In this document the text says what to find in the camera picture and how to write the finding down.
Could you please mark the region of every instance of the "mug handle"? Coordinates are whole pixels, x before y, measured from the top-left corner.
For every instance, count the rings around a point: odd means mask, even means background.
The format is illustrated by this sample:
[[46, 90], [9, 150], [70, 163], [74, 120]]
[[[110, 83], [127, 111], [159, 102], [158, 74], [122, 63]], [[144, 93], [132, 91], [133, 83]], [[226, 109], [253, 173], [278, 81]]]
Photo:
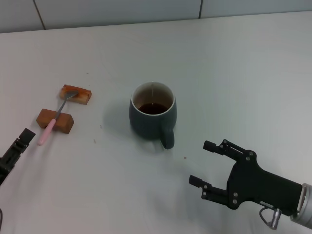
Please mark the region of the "mug handle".
[[173, 148], [175, 145], [175, 135], [173, 129], [162, 126], [160, 141], [166, 150]]

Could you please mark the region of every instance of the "wooden block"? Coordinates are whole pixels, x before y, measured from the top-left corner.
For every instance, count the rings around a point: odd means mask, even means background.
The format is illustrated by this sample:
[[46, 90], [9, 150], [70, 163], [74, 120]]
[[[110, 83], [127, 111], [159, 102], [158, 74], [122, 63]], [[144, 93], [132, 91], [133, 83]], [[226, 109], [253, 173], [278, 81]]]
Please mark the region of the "wooden block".
[[[37, 123], [41, 128], [46, 128], [49, 122], [55, 117], [56, 111], [42, 109], [37, 117]], [[69, 114], [61, 113], [53, 127], [53, 130], [69, 134], [74, 125], [73, 117]]]
[[92, 95], [90, 90], [78, 88], [78, 87], [67, 85], [67, 84], [65, 84], [63, 86], [63, 88], [59, 94], [60, 98], [64, 99], [66, 92], [72, 91], [72, 90], [77, 90], [77, 91], [79, 91], [79, 93], [76, 96], [68, 99], [69, 101], [78, 102], [78, 103], [84, 104], [84, 105], [86, 105], [88, 103], [88, 101]]

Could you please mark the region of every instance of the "dark teal mug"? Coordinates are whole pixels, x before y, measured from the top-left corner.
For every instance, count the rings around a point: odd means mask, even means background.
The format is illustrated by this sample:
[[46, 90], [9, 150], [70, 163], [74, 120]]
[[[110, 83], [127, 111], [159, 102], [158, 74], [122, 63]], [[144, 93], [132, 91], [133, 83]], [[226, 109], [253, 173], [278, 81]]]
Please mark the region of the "dark teal mug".
[[133, 130], [145, 139], [160, 139], [165, 149], [175, 145], [176, 113], [176, 98], [165, 84], [144, 83], [131, 96], [129, 118]]

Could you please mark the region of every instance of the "coffee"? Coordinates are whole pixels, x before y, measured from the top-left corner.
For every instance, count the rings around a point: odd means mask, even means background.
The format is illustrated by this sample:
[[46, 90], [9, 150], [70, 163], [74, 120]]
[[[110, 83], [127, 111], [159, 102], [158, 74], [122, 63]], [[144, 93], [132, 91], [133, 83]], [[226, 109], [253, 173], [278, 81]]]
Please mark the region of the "coffee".
[[158, 103], [147, 103], [141, 106], [139, 110], [149, 115], [158, 115], [166, 112], [168, 108]]

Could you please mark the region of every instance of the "robotic arm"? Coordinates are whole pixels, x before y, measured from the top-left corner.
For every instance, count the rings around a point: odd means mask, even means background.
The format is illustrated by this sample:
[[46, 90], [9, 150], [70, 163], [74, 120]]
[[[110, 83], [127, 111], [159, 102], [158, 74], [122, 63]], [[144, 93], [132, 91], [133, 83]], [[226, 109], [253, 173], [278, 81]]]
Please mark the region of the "robotic arm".
[[[230, 173], [226, 190], [190, 176], [189, 183], [202, 188], [202, 199], [226, 205], [232, 210], [236, 210], [244, 201], [253, 201], [264, 206], [259, 212], [260, 217], [273, 230], [276, 230], [281, 214], [312, 229], [311, 185], [301, 185], [264, 171], [258, 165], [254, 151], [245, 150], [227, 140], [223, 140], [219, 146], [205, 141], [204, 149], [225, 155], [236, 163]], [[274, 211], [270, 222], [262, 216], [265, 209]]]

